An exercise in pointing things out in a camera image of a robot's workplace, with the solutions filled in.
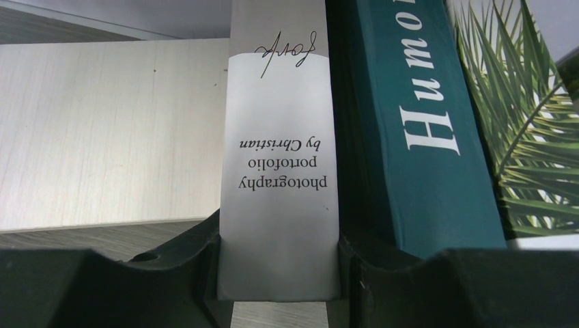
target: signature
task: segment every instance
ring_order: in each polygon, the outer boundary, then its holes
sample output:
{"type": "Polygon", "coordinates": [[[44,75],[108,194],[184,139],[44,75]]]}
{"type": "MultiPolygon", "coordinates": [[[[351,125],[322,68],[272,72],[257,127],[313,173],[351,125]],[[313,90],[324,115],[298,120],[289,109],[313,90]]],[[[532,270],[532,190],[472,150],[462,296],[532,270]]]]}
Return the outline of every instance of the signature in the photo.
{"type": "Polygon", "coordinates": [[[269,58],[270,58],[268,60],[268,63],[266,64],[266,68],[264,69],[264,72],[262,73],[261,78],[263,79],[263,77],[264,77],[264,75],[265,75],[266,71],[268,70],[268,67],[271,63],[271,59],[273,58],[273,55],[275,53],[277,53],[277,57],[286,56],[286,55],[297,56],[297,55],[305,53],[305,56],[303,58],[301,58],[300,60],[298,60],[298,62],[296,63],[296,67],[302,66],[302,64],[306,60],[307,56],[309,55],[309,53],[315,50],[315,46],[313,44],[315,43],[315,37],[316,36],[317,36],[316,31],[312,31],[310,33],[310,35],[309,35],[310,46],[309,46],[309,49],[307,51],[305,50],[304,45],[301,43],[296,44],[293,48],[290,48],[290,44],[287,43],[282,51],[277,51],[277,46],[279,43],[279,37],[281,37],[281,31],[277,34],[277,38],[275,38],[275,41],[273,42],[273,45],[271,46],[271,48],[267,49],[266,47],[261,46],[261,47],[255,49],[254,53],[260,51],[260,49],[263,50],[264,54],[262,55],[262,58],[265,58],[267,56],[269,56],[269,58]]]}

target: book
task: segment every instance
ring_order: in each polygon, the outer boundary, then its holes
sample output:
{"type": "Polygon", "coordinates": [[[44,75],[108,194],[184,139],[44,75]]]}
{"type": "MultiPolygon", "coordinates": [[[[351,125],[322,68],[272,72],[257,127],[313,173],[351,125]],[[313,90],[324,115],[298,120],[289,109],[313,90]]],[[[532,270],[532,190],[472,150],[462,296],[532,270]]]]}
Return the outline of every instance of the book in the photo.
{"type": "MultiPolygon", "coordinates": [[[[351,76],[354,94],[334,92],[350,104],[335,116],[359,118],[359,127],[343,129],[363,137],[339,142],[338,157],[358,156],[357,164],[339,165],[365,175],[358,187],[372,197],[370,219],[360,221],[421,258],[451,247],[506,247],[443,1],[343,0],[340,6],[349,63],[336,59],[333,74],[350,65],[341,79],[351,76]]],[[[353,183],[339,176],[344,185],[353,183]]]]}
{"type": "Polygon", "coordinates": [[[447,0],[502,223],[519,248],[579,248],[579,115],[522,0],[447,0]]]}
{"type": "Polygon", "coordinates": [[[229,53],[217,296],[339,297],[324,0],[234,0],[229,53]]]}

